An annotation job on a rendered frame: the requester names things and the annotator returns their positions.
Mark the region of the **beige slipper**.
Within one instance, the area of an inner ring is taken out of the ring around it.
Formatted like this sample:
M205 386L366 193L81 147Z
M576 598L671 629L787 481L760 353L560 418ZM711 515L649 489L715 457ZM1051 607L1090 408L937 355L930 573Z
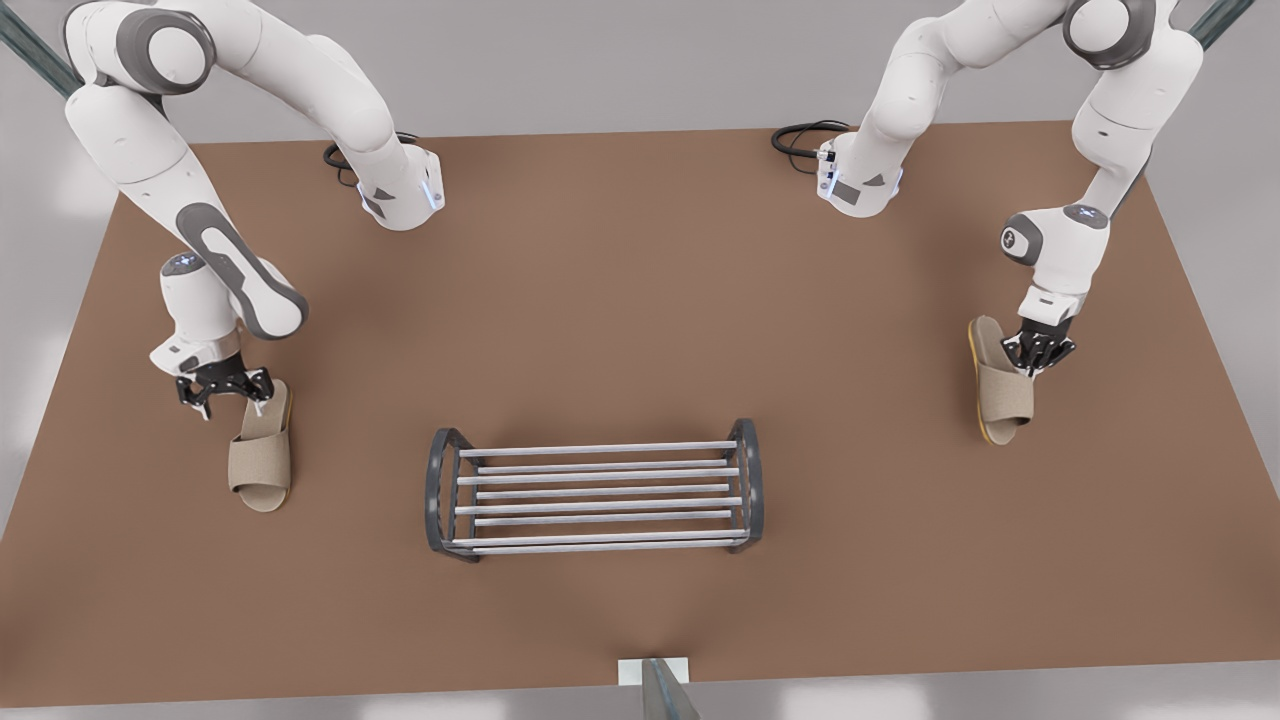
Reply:
M292 396L288 384L273 380L274 395L261 410L248 402L239 434L230 442L228 486L246 506L257 512L278 510L292 484L289 420Z
M1009 445L1018 429L1034 414L1034 384L1006 355L998 323L977 316L968 327L975 366L977 406L980 429L988 443Z

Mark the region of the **grey metal shoe rack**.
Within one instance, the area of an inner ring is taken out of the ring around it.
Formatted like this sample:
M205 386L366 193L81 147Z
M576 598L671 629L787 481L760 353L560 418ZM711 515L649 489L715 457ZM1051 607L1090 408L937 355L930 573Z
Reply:
M463 562L522 553L721 548L764 533L755 424L716 441L480 448L440 429L425 473L431 551Z

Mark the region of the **silver frame post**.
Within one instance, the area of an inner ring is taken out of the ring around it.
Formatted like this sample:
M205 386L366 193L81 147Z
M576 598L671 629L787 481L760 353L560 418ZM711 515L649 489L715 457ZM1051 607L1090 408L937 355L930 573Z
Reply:
M701 720L686 691L689 659L621 659L618 685L639 685L645 720Z
M1215 0L1208 10L1188 29L1203 50L1208 50L1256 0Z
M0 41L64 99L83 85L70 65L4 0L0 0Z

